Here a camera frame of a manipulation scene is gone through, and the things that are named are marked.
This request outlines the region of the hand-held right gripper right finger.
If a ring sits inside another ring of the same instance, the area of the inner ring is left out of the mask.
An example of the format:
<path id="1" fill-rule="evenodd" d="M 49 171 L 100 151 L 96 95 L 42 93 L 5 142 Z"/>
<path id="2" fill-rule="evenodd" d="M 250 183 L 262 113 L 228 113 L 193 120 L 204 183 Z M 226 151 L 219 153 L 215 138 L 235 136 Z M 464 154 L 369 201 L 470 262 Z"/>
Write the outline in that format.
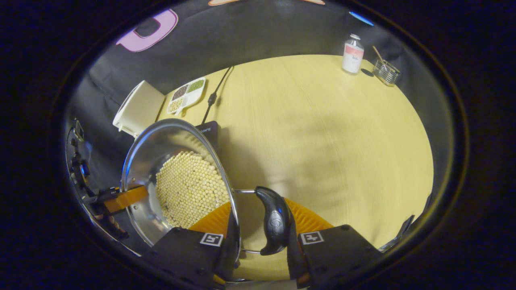
<path id="1" fill-rule="evenodd" d="M 382 256 L 352 226 L 333 226 L 305 206 L 286 204 L 293 215 L 287 262 L 297 288 L 348 286 Z"/>

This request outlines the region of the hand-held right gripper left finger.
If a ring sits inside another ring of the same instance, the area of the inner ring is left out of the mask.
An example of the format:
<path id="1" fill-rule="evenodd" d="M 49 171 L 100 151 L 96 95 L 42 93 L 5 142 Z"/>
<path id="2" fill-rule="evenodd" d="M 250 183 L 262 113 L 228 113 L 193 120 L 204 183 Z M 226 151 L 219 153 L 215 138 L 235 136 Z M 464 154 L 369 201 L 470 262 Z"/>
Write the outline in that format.
<path id="1" fill-rule="evenodd" d="M 187 288 L 225 288 L 238 256 L 238 233 L 230 203 L 190 229 L 172 228 L 142 259 L 165 279 Z"/>

